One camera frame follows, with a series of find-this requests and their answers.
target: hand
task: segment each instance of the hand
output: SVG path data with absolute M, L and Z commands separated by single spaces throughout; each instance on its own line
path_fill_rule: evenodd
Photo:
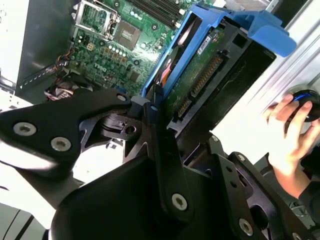
M 289 117 L 299 107 L 291 94 L 287 95 L 276 107 L 265 112 L 269 135 L 269 162 L 272 166 L 291 173 L 314 144 L 320 133 L 320 122 L 315 120 L 309 129 L 301 134 L 304 121 L 312 108 L 306 102 L 287 124 Z
M 295 198 L 309 185 L 310 180 L 298 167 L 299 161 L 309 151 L 320 133 L 319 119 L 311 123 L 309 129 L 301 134 L 304 121 L 312 108 L 306 102 L 288 124 L 288 119 L 299 107 L 293 96 L 287 95 L 277 106 L 265 112 L 269 133 L 269 162 L 283 189 Z

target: capacitor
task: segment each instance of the capacitor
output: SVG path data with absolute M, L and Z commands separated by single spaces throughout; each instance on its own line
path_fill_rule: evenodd
M 131 65 L 131 64 L 129 64 L 129 65 L 126 67 L 126 70 L 127 70 L 127 71 L 130 71 L 130 70 L 131 70 L 131 68 L 132 68 L 132 65 Z

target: black mouse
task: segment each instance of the black mouse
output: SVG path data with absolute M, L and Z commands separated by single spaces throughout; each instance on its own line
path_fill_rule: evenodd
M 305 122 L 310 123 L 320 118 L 320 96 L 316 91 L 311 89 L 297 91 L 296 93 L 293 94 L 292 101 L 299 101 L 299 107 L 291 115 L 291 117 L 289 118 L 289 121 L 293 119 L 297 111 L 308 101 L 312 102 L 312 108 L 308 116 L 306 116 Z

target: sleeve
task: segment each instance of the sleeve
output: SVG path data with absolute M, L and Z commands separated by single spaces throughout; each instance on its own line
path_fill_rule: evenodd
M 320 182 L 312 181 L 300 194 L 299 200 L 313 220 L 320 224 Z

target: green circuit board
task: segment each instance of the green circuit board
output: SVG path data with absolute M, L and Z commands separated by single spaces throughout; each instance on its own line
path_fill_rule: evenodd
M 177 112 L 181 117 L 192 103 L 192 98 L 197 97 L 202 87 L 219 67 L 223 58 L 217 54 L 219 52 L 217 47 L 224 36 L 223 29 L 215 28 L 203 40 L 189 65 L 165 99 L 167 116 Z
M 161 53 L 178 29 L 168 27 L 126 0 L 100 1 L 113 9 L 117 4 L 121 22 L 114 29 L 114 39 L 106 42 L 88 31 L 77 29 L 69 66 L 94 84 L 121 88 L 130 96 L 140 95 Z M 179 1 L 185 14 L 192 4 L 198 2 Z M 103 12 L 86 7 L 82 24 L 101 31 L 105 17 Z

